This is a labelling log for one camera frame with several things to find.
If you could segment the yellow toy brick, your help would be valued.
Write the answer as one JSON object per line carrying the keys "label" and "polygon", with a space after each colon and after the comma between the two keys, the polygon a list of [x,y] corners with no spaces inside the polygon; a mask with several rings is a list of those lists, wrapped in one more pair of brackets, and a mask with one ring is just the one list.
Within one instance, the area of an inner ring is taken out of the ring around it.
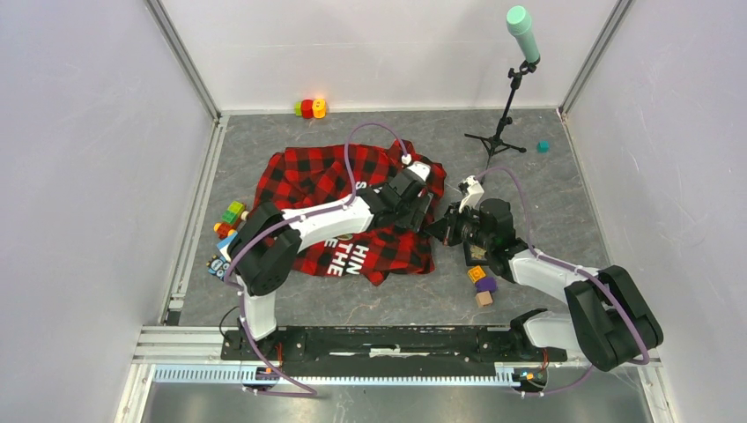
{"label": "yellow toy brick", "polygon": [[486,277],[484,269],[479,265],[470,268],[467,274],[473,285],[475,285],[479,280]]}

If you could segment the purple toy brick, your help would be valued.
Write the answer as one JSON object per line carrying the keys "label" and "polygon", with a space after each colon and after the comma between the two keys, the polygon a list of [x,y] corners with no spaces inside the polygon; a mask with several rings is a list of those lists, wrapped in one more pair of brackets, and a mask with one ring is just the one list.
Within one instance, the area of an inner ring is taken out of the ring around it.
{"label": "purple toy brick", "polygon": [[474,286],[478,293],[495,293],[498,288],[497,281],[493,277],[481,278],[474,284]]}

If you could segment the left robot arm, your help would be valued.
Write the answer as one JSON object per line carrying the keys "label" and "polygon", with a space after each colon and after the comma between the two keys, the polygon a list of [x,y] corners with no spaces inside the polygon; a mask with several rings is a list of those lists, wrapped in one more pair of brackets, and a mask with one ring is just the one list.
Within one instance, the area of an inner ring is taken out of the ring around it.
{"label": "left robot arm", "polygon": [[257,206],[240,230],[220,245],[236,273],[226,274],[224,280],[239,290],[245,350],[260,360],[275,352],[276,291],[300,251],[340,235],[387,226],[417,232],[433,198],[426,190],[430,173],[429,166],[416,161],[390,181],[334,202],[284,210],[272,203]]}

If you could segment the red black plaid shirt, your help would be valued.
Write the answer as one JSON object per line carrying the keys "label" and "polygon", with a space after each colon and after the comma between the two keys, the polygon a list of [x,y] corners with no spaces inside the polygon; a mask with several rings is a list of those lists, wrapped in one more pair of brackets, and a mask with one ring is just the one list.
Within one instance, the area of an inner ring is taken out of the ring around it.
{"label": "red black plaid shirt", "polygon": [[362,275],[380,285],[390,274],[434,270],[430,238],[418,229],[376,226],[362,197],[391,182],[404,169],[402,156],[429,167],[425,191],[432,195],[423,222],[434,220],[445,191],[444,167],[415,152],[411,142],[289,147],[275,153],[258,182],[255,204],[270,202],[294,221],[302,243],[293,268],[320,277]]}

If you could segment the black tripod mic stand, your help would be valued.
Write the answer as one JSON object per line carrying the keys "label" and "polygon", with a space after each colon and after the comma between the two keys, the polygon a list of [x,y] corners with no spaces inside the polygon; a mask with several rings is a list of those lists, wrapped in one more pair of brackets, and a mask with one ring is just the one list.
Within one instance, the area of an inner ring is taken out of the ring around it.
{"label": "black tripod mic stand", "polygon": [[463,135],[466,138],[475,139],[481,142],[483,145],[487,158],[485,161],[485,170],[487,170],[492,162],[492,158],[496,155],[505,152],[507,150],[514,150],[518,153],[524,154],[527,152],[526,147],[521,147],[518,145],[512,145],[507,143],[502,139],[502,133],[504,129],[511,125],[513,123],[513,118],[509,115],[514,96],[516,92],[521,87],[522,79],[525,75],[534,73],[536,71],[536,67],[539,64],[539,60],[530,63],[528,61],[523,61],[521,65],[519,66],[519,69],[516,68],[510,68],[507,74],[507,77],[510,79],[510,93],[507,98],[506,105],[503,108],[502,115],[500,119],[498,120],[498,123],[496,125],[496,129],[493,135],[489,137],[483,137],[475,134],[470,133],[464,133]]}

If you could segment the black square frame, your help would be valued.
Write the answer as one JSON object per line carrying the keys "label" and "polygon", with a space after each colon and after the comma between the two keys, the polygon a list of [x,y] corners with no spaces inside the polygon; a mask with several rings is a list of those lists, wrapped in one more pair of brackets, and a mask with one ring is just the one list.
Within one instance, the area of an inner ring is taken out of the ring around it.
{"label": "black square frame", "polygon": [[486,251],[483,248],[469,243],[463,243],[462,250],[464,254],[465,264],[467,266],[486,266],[489,264]]}

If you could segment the green toy brick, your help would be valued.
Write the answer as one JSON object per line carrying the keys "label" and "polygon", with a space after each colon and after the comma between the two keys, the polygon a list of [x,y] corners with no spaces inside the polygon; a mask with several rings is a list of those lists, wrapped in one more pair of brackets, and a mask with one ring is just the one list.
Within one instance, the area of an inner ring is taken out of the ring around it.
{"label": "green toy brick", "polygon": [[241,216],[246,210],[246,205],[238,201],[232,201],[221,215],[221,221],[227,225],[235,225],[241,220]]}

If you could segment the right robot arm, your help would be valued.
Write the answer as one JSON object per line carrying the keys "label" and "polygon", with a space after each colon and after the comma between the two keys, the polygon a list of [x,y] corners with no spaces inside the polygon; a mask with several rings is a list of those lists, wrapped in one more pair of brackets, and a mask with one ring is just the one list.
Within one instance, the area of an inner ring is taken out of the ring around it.
{"label": "right robot arm", "polygon": [[424,230],[447,246],[483,249],[496,276],[566,304],[563,313],[537,309],[512,321],[516,330],[508,345],[521,360],[550,347],[581,353],[597,369],[610,371],[642,360],[664,340],[662,326],[625,268],[583,267],[531,249],[517,235],[511,206],[504,200],[488,199],[477,209],[453,203]]}

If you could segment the orange red toy brick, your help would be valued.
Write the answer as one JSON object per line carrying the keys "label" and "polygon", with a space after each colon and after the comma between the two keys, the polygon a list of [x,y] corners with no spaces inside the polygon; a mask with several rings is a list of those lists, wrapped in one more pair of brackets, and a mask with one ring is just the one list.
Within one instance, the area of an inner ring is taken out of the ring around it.
{"label": "orange red toy brick", "polygon": [[236,229],[232,225],[229,225],[225,222],[216,223],[213,227],[213,231],[220,240],[224,240],[225,238],[236,233]]}

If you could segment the teal small cube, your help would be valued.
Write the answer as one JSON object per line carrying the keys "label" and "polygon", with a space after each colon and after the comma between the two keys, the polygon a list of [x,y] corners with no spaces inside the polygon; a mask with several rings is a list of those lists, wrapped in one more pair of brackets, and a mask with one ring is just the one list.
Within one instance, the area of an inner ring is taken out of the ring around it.
{"label": "teal small cube", "polygon": [[539,141],[536,145],[536,150],[540,153],[546,153],[550,150],[550,143],[548,141]]}

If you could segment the mint green microphone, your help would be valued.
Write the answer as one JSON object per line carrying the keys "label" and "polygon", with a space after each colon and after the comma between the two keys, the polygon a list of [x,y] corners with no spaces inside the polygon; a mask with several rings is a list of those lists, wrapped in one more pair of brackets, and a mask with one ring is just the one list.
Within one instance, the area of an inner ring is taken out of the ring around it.
{"label": "mint green microphone", "polygon": [[521,5],[511,7],[507,11],[506,24],[508,32],[516,40],[525,61],[537,64],[541,60],[541,55],[536,44],[532,30],[532,18],[528,10]]}

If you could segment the owl toy block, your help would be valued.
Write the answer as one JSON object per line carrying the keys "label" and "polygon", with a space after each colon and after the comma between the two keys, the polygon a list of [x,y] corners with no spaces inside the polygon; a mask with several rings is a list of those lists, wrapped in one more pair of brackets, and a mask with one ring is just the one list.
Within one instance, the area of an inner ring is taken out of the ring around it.
{"label": "owl toy block", "polygon": [[208,263],[208,272],[219,279],[223,279],[226,271],[230,267],[230,263],[222,256],[214,256]]}

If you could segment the wooden cube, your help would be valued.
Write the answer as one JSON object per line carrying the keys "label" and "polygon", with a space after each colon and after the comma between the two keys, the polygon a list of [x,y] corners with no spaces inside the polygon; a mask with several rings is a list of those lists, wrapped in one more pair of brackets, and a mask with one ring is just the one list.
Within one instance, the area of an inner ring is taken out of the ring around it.
{"label": "wooden cube", "polygon": [[489,291],[478,292],[475,295],[475,300],[480,308],[488,307],[493,304],[493,297]]}

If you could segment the red cylinder block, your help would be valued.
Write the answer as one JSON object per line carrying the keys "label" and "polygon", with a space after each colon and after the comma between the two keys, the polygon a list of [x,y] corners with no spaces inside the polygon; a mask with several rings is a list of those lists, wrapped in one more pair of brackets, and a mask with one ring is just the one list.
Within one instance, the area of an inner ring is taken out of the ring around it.
{"label": "red cylinder block", "polygon": [[314,101],[310,99],[305,99],[301,101],[302,106],[302,116],[304,119],[311,119],[314,117]]}

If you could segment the gold brooch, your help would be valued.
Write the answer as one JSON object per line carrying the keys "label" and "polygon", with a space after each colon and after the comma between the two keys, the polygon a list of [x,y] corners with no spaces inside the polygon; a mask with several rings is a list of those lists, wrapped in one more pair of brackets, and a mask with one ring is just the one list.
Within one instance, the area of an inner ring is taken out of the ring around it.
{"label": "gold brooch", "polygon": [[485,258],[485,250],[481,249],[481,248],[479,248],[477,246],[469,246],[468,258],[471,261],[484,262],[486,260],[486,258]]}

